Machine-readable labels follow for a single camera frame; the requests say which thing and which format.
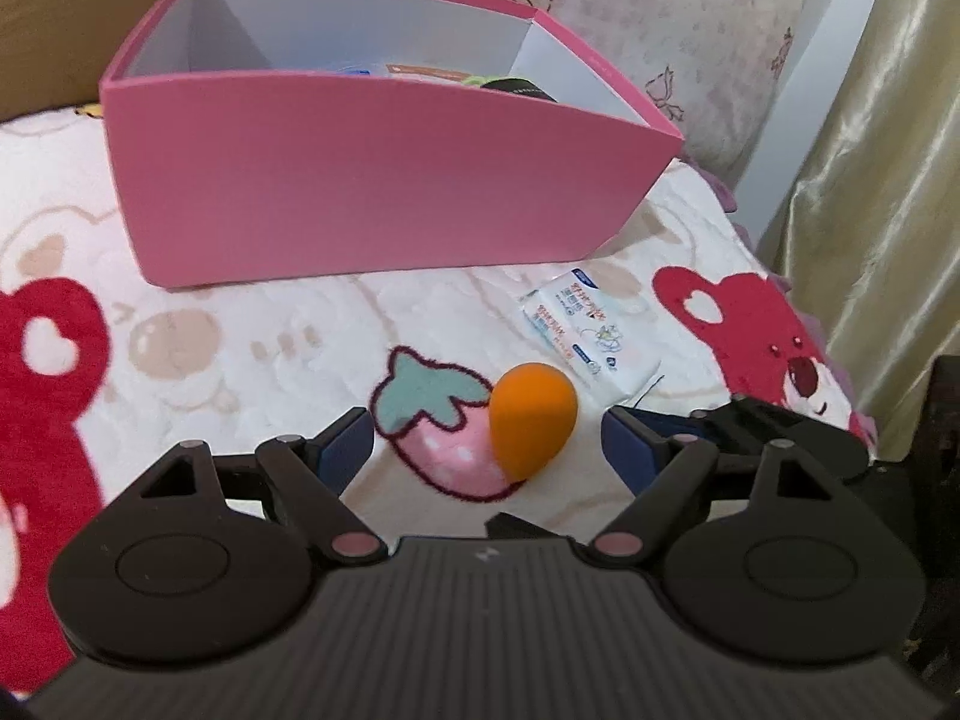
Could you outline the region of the orange makeup sponge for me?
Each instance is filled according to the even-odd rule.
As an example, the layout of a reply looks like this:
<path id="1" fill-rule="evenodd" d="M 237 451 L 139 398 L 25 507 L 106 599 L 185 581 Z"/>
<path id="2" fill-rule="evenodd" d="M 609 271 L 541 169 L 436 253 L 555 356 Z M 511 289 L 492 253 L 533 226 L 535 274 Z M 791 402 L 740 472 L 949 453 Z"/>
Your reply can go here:
<path id="1" fill-rule="evenodd" d="M 579 403 L 562 371 L 526 362 L 496 382 L 488 408 L 494 460 L 509 483 L 521 483 L 563 450 L 576 427 Z"/>

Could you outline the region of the white tissue packet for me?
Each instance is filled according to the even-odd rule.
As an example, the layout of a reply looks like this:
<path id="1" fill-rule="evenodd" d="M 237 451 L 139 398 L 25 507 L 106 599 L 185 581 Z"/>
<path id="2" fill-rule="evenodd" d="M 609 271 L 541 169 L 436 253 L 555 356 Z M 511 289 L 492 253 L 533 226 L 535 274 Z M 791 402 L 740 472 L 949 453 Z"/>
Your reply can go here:
<path id="1" fill-rule="evenodd" d="M 579 266 L 524 294 L 519 309 L 602 406 L 633 403 L 656 382 L 656 343 Z"/>

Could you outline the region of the green yarn ball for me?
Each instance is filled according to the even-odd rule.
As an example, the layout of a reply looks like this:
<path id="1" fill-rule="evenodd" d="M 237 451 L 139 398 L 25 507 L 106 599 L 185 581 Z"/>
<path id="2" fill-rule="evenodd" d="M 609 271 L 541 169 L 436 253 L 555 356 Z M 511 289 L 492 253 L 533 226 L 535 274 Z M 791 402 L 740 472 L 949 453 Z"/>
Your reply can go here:
<path id="1" fill-rule="evenodd" d="M 526 99 L 540 99 L 540 101 L 550 101 L 555 103 L 555 98 L 545 93 L 535 83 L 521 76 L 467 76 L 462 80 L 462 85 L 471 88 L 488 89 L 488 91 L 500 91 L 500 93 L 516 94 Z"/>

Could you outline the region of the bear print fleece blanket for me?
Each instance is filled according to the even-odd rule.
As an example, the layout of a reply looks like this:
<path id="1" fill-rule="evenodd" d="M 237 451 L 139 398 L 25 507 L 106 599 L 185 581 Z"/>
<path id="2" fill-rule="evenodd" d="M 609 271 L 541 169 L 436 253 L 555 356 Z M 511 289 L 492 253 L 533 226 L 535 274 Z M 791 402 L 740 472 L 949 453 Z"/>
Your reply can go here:
<path id="1" fill-rule="evenodd" d="M 608 398 L 579 388 L 562 455 L 506 488 L 483 388 L 555 364 L 523 299 L 560 265 L 306 278 L 166 291 L 133 260 L 98 109 L 2 128 L 2 683 L 70 660 L 53 556 L 179 440 L 245 454 L 370 408 L 377 444 L 347 500 L 386 538 L 475 535 L 514 512 L 586 538 L 625 504 L 605 463 Z"/>

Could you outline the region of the gold satin curtain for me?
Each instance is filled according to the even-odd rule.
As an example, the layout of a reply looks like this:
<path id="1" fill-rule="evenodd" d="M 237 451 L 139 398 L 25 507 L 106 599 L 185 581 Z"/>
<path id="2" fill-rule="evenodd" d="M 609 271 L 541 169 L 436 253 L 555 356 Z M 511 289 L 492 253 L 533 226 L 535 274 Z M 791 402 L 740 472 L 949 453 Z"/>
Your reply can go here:
<path id="1" fill-rule="evenodd" d="M 958 31 L 958 0 L 875 0 L 776 251 L 893 460 L 932 363 L 958 349 Z"/>

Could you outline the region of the pink storage box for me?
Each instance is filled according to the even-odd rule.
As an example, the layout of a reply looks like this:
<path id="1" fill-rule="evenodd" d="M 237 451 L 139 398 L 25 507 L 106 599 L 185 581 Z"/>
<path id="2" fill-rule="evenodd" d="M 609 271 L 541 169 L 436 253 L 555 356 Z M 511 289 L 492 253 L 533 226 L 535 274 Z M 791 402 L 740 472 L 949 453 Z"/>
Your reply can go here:
<path id="1" fill-rule="evenodd" d="M 683 145 L 511 0 L 158 0 L 99 98 L 133 254 L 163 288 L 584 259 Z"/>

